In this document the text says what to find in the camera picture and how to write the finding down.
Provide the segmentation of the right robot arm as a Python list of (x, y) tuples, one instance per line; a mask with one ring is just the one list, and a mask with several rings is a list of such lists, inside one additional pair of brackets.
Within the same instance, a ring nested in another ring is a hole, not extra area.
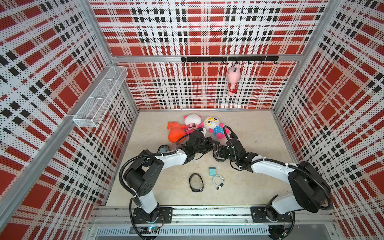
[(284, 214), (293, 214), (305, 210), (317, 213), (319, 210), (330, 211), (334, 204), (331, 198), (331, 187), (308, 162), (283, 163), (247, 152), (234, 131), (224, 126), (226, 146), (217, 147), (214, 151), (216, 160), (228, 159), (233, 169), (263, 174), (287, 183), (291, 193), (285, 196), (274, 196), (266, 204), (264, 216), (270, 222), (277, 222)]

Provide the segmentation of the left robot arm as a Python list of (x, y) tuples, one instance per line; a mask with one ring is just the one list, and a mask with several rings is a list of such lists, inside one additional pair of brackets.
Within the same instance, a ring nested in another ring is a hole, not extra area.
[(219, 146), (212, 137), (205, 137), (196, 130), (177, 140), (176, 149), (163, 153), (143, 150), (138, 156), (124, 163), (119, 171), (119, 182), (133, 195), (137, 204), (134, 214), (143, 222), (154, 223), (161, 216), (161, 208), (153, 188), (165, 169), (185, 165), (195, 159), (196, 154), (207, 154)]

